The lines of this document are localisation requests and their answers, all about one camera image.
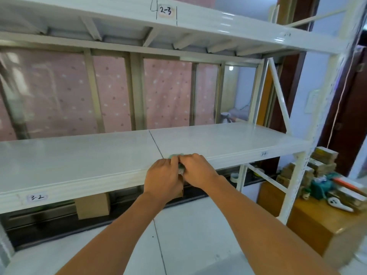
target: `wooden cabinet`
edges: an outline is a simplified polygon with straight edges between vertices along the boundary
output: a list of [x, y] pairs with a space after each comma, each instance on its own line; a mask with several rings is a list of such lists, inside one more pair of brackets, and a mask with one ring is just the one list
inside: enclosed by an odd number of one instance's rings
[[[265, 182], [257, 203], [278, 216], [285, 194]], [[329, 206], [326, 200], [297, 199], [287, 226], [334, 268], [349, 263], [367, 234], [367, 212], [350, 213]]]

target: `right hand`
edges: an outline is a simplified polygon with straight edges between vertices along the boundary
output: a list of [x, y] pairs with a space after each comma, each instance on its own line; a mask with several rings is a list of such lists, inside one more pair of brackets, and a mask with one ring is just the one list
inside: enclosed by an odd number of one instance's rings
[[179, 155], [178, 159], [185, 166], [183, 178], [194, 187], [203, 189], [205, 185], [219, 177], [202, 155], [197, 153]]

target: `small green object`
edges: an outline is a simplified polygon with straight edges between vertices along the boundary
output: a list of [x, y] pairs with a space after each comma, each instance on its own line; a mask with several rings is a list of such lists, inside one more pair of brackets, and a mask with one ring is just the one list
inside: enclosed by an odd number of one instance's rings
[[[168, 159], [171, 159], [172, 156], [179, 156], [179, 155], [184, 155], [183, 153], [180, 154], [172, 154], [170, 157], [168, 157]], [[182, 175], [185, 171], [185, 166], [182, 163], [178, 163], [178, 174]]]

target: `forearm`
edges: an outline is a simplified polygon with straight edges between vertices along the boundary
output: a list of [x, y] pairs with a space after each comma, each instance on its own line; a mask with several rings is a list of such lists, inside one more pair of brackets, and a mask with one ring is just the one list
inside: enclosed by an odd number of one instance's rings
[[164, 204], [149, 194], [132, 206], [81, 249], [57, 275], [121, 275], [137, 241]]
[[256, 275], [338, 274], [296, 234], [220, 176], [204, 191], [226, 217]]

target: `electrical cord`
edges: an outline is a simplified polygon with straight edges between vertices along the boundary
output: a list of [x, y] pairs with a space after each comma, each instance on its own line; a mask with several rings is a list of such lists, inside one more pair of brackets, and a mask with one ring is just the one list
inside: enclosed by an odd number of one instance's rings
[[337, 121], [337, 117], [338, 117], [338, 114], [339, 114], [340, 104], [342, 102], [343, 94], [344, 94], [344, 91], [345, 91], [345, 88], [346, 88], [346, 83], [348, 81], [348, 77], [349, 77], [349, 74], [351, 72], [351, 68], [352, 68], [352, 64], [353, 64], [353, 59], [354, 59], [354, 54], [355, 54], [355, 50], [353, 50], [351, 63], [349, 64], [349, 69], [348, 69], [348, 72], [346, 74], [346, 78], [345, 78], [344, 85], [343, 85], [343, 90], [342, 90], [342, 93], [340, 95], [340, 99], [339, 99], [339, 102], [338, 102], [337, 112], [335, 113], [335, 117], [334, 117], [334, 120], [333, 120], [333, 126], [331, 127], [331, 132], [330, 132], [329, 140], [327, 141], [327, 146], [326, 146], [327, 148], [329, 148], [331, 137], [333, 136], [334, 126], [335, 126], [335, 122]]

